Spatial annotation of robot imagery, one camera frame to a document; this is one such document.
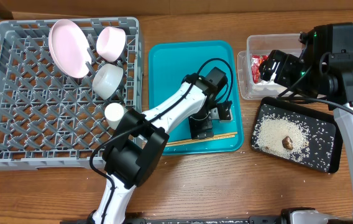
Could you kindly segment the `wooden chopstick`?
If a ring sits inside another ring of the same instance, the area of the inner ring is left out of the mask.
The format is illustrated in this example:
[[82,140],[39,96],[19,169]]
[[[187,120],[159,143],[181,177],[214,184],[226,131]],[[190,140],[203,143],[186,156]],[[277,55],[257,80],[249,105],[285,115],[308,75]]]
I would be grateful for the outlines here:
[[186,140],[179,140],[179,141],[173,141],[173,142],[168,142],[167,147],[173,147],[173,146],[181,146],[181,145],[187,145],[187,144],[194,144],[194,143],[199,143],[199,142],[208,142],[208,141],[215,141],[215,140],[220,140],[220,139],[229,139],[229,138],[205,138],[205,139],[186,139]]
[[233,138],[238,132],[224,133],[214,135],[214,138]]

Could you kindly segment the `red snack wrapper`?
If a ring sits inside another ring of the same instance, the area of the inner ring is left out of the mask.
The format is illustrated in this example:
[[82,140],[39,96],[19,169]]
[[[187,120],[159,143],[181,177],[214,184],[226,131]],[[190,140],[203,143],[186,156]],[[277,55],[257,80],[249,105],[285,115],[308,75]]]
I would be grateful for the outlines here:
[[261,63],[268,58],[268,55],[251,55],[250,62],[251,62],[251,72],[252,72],[252,79],[255,84],[260,81],[260,71],[259,67]]

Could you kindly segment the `food leftover brown chunk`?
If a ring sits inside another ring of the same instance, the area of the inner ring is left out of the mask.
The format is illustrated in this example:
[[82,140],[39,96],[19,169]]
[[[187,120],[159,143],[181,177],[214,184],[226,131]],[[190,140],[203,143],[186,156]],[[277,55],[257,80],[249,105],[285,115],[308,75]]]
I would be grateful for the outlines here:
[[282,145],[289,151],[293,150],[293,141],[289,136],[286,136],[284,139],[282,139]]

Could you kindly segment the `small white cup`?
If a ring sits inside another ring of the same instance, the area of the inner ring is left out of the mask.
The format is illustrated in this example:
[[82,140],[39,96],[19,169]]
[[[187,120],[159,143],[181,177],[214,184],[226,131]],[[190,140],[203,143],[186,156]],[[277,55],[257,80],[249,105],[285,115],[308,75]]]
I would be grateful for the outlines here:
[[110,103],[104,110],[104,116],[111,129],[116,130],[127,109],[119,103]]

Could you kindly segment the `grey-green bowl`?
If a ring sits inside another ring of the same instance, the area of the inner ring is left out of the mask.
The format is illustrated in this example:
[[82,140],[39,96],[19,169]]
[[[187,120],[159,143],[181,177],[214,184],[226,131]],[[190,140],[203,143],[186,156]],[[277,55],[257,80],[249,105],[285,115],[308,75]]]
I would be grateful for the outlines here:
[[103,65],[94,76],[93,91],[106,100],[119,88],[124,71],[121,67],[107,63]]

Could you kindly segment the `white shallow bowl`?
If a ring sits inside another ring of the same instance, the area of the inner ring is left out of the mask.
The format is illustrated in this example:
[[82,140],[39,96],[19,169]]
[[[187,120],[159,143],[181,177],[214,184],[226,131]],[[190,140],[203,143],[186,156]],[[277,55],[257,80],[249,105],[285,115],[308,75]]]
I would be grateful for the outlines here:
[[105,27],[96,41],[96,51],[108,62],[116,61],[124,51],[126,33],[117,27]]

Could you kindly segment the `large white plate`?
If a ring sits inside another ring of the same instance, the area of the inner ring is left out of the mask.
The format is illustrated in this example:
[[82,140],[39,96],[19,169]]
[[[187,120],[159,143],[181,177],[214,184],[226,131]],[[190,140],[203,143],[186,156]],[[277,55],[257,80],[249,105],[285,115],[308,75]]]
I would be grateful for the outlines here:
[[64,74],[72,78],[83,78],[88,74],[86,62],[92,62],[89,43],[73,21],[60,19],[52,26],[48,47],[55,65]]

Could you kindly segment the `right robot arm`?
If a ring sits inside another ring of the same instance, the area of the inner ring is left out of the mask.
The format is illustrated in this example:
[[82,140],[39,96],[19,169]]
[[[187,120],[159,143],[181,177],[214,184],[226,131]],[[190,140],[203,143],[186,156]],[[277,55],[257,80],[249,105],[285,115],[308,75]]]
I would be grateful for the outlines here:
[[299,41],[304,44],[299,57],[271,51],[260,64],[260,77],[291,93],[281,92],[278,100],[329,106],[346,147],[353,189],[353,23],[316,26]]

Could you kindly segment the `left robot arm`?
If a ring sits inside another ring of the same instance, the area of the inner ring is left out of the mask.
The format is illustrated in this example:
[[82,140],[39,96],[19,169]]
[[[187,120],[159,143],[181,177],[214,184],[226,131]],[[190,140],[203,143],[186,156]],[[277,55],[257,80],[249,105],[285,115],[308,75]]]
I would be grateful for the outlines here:
[[199,73],[187,75],[180,89],[157,107],[142,113],[126,111],[113,136],[99,145],[105,162],[100,171],[91,169],[106,179],[106,187],[97,210],[87,223],[123,223],[126,207],[135,188],[153,173],[169,140],[170,132],[186,118],[192,118],[195,128],[210,121],[210,112],[218,118],[231,119],[231,102],[218,103],[216,97],[224,86],[231,87],[226,73],[214,67],[204,77]]

